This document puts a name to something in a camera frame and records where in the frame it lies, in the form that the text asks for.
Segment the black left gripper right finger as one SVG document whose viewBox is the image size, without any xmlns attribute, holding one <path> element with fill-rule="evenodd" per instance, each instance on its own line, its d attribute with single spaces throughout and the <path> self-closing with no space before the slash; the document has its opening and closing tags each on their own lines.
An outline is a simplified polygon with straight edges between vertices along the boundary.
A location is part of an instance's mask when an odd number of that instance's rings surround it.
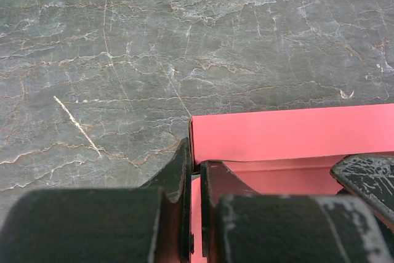
<svg viewBox="0 0 394 263">
<path fill-rule="evenodd" d="M 351 195 L 263 195 L 224 163 L 201 164 L 208 262 L 390 262 L 375 216 Z"/>
</svg>

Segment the pink paper box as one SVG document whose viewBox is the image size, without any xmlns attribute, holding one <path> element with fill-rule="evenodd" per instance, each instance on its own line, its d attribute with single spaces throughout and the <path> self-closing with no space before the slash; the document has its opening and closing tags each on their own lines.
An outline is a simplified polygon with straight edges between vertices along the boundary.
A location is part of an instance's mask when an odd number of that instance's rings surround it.
<svg viewBox="0 0 394 263">
<path fill-rule="evenodd" d="M 193 262 L 202 253 L 201 164 L 224 163 L 263 195 L 340 195 L 330 170 L 348 155 L 393 155 L 393 105 L 194 116 L 190 121 Z"/>
</svg>

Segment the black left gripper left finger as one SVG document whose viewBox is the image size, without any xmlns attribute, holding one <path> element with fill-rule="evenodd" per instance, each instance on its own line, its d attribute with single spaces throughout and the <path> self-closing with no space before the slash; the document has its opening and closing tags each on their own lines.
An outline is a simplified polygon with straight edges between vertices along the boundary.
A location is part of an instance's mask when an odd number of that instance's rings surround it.
<svg viewBox="0 0 394 263">
<path fill-rule="evenodd" d="M 189 139 L 137 188 L 35 190 L 1 228 L 2 262 L 190 262 Z"/>
</svg>

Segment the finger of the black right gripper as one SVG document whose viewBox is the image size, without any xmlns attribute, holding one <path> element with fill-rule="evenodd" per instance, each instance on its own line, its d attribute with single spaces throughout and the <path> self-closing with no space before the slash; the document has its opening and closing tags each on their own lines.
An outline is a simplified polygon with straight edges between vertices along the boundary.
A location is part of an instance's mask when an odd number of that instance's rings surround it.
<svg viewBox="0 0 394 263">
<path fill-rule="evenodd" d="M 348 155 L 333 165 L 330 174 L 393 228 L 393 155 Z"/>
</svg>

